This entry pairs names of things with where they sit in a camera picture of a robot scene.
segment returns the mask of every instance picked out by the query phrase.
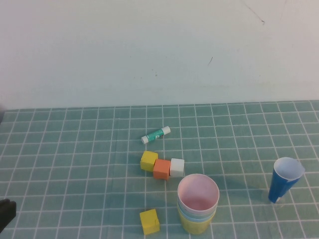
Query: white wall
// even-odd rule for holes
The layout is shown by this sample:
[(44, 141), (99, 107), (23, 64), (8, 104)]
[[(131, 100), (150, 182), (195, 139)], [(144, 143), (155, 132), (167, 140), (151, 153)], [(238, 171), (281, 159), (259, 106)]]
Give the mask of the white wall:
[(318, 92), (318, 0), (0, 1), (7, 109), (302, 100)]

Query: yellow cup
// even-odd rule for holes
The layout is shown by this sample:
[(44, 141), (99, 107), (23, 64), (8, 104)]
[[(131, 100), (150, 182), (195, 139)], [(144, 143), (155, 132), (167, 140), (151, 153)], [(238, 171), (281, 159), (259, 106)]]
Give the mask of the yellow cup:
[(189, 232), (190, 234), (202, 234), (204, 231), (206, 231), (207, 227), (209, 226), (211, 220), (213, 219), (215, 213), (211, 216), (210, 219), (208, 219), (205, 222), (202, 223), (194, 223), (191, 222), (189, 220), (187, 220), (181, 213), (180, 213), (180, 209), (177, 207), (178, 209), (178, 214), (181, 220), (181, 224), (183, 226), (183, 228)]

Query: green label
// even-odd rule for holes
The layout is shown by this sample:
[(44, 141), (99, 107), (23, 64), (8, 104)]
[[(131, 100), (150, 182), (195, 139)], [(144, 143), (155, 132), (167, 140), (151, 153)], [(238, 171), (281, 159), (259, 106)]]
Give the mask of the green label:
[(154, 133), (150, 133), (150, 134), (146, 135), (146, 137), (149, 139), (149, 142), (150, 142), (150, 141), (153, 141), (153, 140), (161, 137), (162, 135), (164, 135), (164, 132), (162, 129), (160, 129), (158, 131), (155, 131)]

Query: light blue cup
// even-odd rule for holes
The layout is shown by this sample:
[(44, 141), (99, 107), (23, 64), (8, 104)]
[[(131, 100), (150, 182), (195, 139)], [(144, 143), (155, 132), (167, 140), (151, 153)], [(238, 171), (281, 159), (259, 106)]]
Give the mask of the light blue cup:
[(183, 209), (179, 206), (179, 203), (177, 203), (177, 207), (178, 207), (180, 213), (182, 214), (182, 216), (183, 216), (184, 218), (186, 218), (187, 220), (193, 222), (193, 223), (203, 223), (203, 222), (206, 222), (206, 221), (209, 220), (209, 219), (215, 214), (215, 212), (216, 212), (216, 210), (215, 210), (212, 214), (209, 215), (209, 217), (202, 218), (202, 219), (196, 219), (196, 218), (191, 218), (191, 217), (187, 216), (187, 215), (184, 213)]
[(197, 215), (197, 214), (193, 214), (193, 213), (190, 213), (188, 211), (186, 211), (179, 203), (179, 200), (177, 200), (177, 206), (179, 207), (179, 209), (181, 210), (182, 214), (183, 215), (186, 215), (188, 216), (189, 218), (192, 218), (192, 219), (206, 219), (206, 218), (210, 218), (211, 215), (213, 215), (215, 212), (216, 212), (216, 208), (213, 210), (213, 212), (209, 213), (209, 214), (205, 214), (205, 215)]

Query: blue cup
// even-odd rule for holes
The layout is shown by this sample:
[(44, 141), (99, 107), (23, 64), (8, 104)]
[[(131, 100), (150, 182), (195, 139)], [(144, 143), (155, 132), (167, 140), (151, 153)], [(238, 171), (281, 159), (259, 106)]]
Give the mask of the blue cup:
[(179, 213), (180, 213), (185, 219), (187, 219), (188, 221), (193, 222), (193, 223), (203, 223), (203, 222), (206, 222), (206, 221), (209, 220), (209, 219), (215, 214), (215, 212), (216, 212), (216, 211), (214, 211), (214, 213), (212, 213), (211, 215), (209, 215), (209, 216), (206, 217), (206, 218), (196, 219), (196, 218), (192, 218), (192, 217), (189, 217), (188, 215), (186, 215), (186, 214), (181, 210), (181, 207), (179, 206), (179, 204), (177, 204), (177, 210), (179, 211)]
[(268, 198), (276, 203), (301, 178), (305, 168), (294, 158), (279, 158), (274, 164)]

